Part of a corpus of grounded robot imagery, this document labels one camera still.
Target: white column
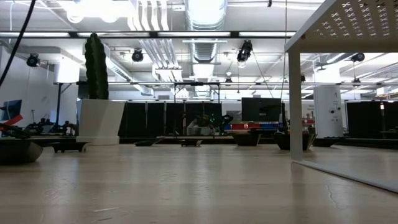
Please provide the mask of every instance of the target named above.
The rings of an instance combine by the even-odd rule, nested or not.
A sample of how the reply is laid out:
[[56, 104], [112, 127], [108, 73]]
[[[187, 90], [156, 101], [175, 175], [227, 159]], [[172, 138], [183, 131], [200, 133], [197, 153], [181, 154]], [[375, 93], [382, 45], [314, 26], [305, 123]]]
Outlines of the white column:
[[293, 160], [303, 159], [303, 131], [301, 115], [300, 52], [289, 51], [289, 111], [290, 154]]

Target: white planter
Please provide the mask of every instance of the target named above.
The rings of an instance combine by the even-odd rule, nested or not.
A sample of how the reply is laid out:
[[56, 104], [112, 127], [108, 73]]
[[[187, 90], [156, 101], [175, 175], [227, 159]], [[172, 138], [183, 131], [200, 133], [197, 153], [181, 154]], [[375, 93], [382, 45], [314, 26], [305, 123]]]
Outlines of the white planter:
[[124, 103], [110, 100], [78, 101], [79, 136], [76, 142], [95, 146], [119, 144]]

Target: floor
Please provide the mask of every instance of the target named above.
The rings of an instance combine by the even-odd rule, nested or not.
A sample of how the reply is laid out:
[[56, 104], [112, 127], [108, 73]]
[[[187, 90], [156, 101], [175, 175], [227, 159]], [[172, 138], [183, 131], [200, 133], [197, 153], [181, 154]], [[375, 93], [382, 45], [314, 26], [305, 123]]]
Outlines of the floor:
[[311, 147], [305, 159], [398, 185], [398, 150], [353, 146]]
[[397, 223], [398, 196], [276, 145], [89, 148], [0, 167], [1, 223]]

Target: perforated tabletop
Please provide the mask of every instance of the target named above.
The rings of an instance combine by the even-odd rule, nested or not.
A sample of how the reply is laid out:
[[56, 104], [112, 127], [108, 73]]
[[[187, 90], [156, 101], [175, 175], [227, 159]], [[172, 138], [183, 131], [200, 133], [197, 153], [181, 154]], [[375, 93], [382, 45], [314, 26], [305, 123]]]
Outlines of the perforated tabletop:
[[398, 52], [398, 0], [326, 0], [285, 51]]

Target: tall cactus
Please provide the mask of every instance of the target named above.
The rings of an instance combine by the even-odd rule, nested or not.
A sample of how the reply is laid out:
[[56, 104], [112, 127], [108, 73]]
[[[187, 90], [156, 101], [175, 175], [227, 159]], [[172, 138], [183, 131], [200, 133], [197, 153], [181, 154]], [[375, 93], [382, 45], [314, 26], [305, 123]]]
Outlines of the tall cactus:
[[90, 99], [97, 99], [98, 87], [97, 87], [97, 77], [94, 67], [93, 49], [91, 48], [91, 38], [87, 38], [85, 49], [86, 49], [85, 58], [86, 58], [86, 68], [87, 68], [86, 76], [88, 83], [88, 97]]
[[108, 73], [106, 72], [106, 55], [104, 45], [101, 43], [97, 34], [92, 33], [87, 39], [86, 47], [86, 67], [87, 82], [89, 93], [94, 94], [95, 98], [107, 100], [108, 93]]

